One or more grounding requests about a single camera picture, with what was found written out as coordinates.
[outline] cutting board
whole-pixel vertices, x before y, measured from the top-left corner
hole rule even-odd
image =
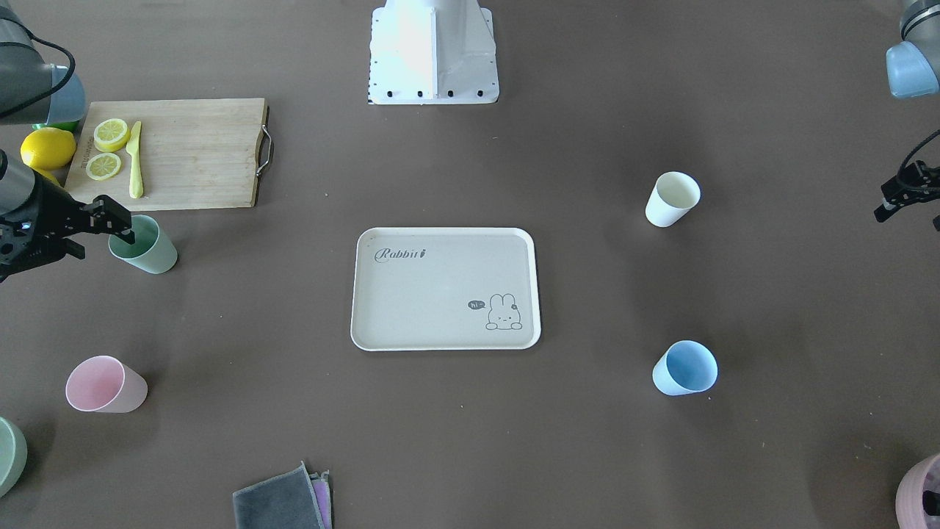
[[[267,116],[264,99],[92,103],[65,188],[82,202],[108,195],[130,211],[251,207]],[[128,192],[131,157],[124,149],[115,152],[121,159],[117,175],[102,182],[85,175],[88,160],[99,154],[95,127],[110,118],[121,118],[128,127],[141,122],[144,196],[139,199]]]

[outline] gray cloth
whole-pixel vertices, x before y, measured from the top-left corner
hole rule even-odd
[[[326,529],[310,477],[302,462],[296,470],[233,493],[235,526],[238,529]]]

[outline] knife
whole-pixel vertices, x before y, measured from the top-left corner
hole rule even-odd
[[[144,196],[144,179],[140,176],[140,121],[131,127],[131,139],[124,149],[131,156],[131,198],[139,199]]]

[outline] cutting board handle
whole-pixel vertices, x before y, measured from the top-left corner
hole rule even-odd
[[[274,159],[274,140],[271,139],[271,135],[268,133],[268,125],[265,123],[261,124],[261,133],[268,138],[268,156],[264,160],[264,163],[261,163],[261,149],[258,148],[258,170],[255,171],[255,177],[261,178],[261,172],[264,168],[268,167],[268,164],[271,163],[271,160]]]

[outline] cloth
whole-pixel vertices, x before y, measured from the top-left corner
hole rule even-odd
[[[332,529],[329,472],[306,465],[232,494],[238,529]]]

